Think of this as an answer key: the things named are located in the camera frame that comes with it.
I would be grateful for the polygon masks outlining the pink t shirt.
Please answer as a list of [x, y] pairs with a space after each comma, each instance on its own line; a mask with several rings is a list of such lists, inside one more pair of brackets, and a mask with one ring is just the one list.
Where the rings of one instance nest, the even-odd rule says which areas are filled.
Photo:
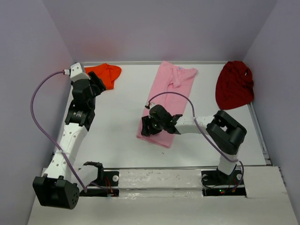
[[[195, 68], [183, 68], [170, 62], [163, 61], [157, 71], [156, 77], [150, 89], [148, 99], [166, 91], [177, 92], [189, 97], [194, 79], [198, 73]], [[187, 105], [187, 100], [175, 94], [163, 94], [154, 98], [152, 103], [162, 105], [171, 115], [183, 114]], [[162, 131], [157, 135], [145, 137], [141, 134], [142, 123], [140, 123], [136, 137], [150, 143], [170, 148], [174, 135]]]

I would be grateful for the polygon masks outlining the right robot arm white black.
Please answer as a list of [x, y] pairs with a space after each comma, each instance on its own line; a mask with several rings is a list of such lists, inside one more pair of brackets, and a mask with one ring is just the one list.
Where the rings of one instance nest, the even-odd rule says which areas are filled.
[[201, 134], [220, 154], [216, 179], [226, 184], [233, 178], [238, 153], [247, 130], [227, 112], [219, 110], [215, 115], [187, 117], [171, 115], [163, 106], [150, 107], [142, 117], [142, 137], [158, 137], [160, 134]]

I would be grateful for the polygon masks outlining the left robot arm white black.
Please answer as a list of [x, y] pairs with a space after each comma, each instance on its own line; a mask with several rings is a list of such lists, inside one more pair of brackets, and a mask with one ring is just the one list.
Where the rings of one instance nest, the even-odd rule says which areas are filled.
[[32, 184], [40, 205], [69, 210], [77, 205], [81, 191], [87, 192], [88, 185], [99, 185], [104, 179], [100, 162], [86, 162], [79, 170], [73, 165], [94, 120], [96, 97], [106, 90], [93, 71], [87, 78], [78, 78], [71, 84], [73, 100], [67, 111], [61, 140], [52, 140], [56, 147], [52, 161]]

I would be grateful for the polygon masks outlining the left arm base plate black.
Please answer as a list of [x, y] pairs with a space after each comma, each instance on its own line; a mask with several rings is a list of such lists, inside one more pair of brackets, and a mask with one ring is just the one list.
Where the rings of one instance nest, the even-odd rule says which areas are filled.
[[119, 196], [119, 171], [104, 170], [102, 180], [95, 180], [87, 187], [87, 192], [81, 191], [82, 197], [118, 197]]

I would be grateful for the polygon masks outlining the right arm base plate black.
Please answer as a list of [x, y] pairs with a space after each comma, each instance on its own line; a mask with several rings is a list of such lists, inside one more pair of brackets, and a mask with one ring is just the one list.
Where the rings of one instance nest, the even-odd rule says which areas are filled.
[[209, 196], [244, 196], [246, 189], [244, 180], [241, 180], [242, 171], [235, 170], [231, 176], [222, 174], [217, 170], [202, 171], [202, 195]]

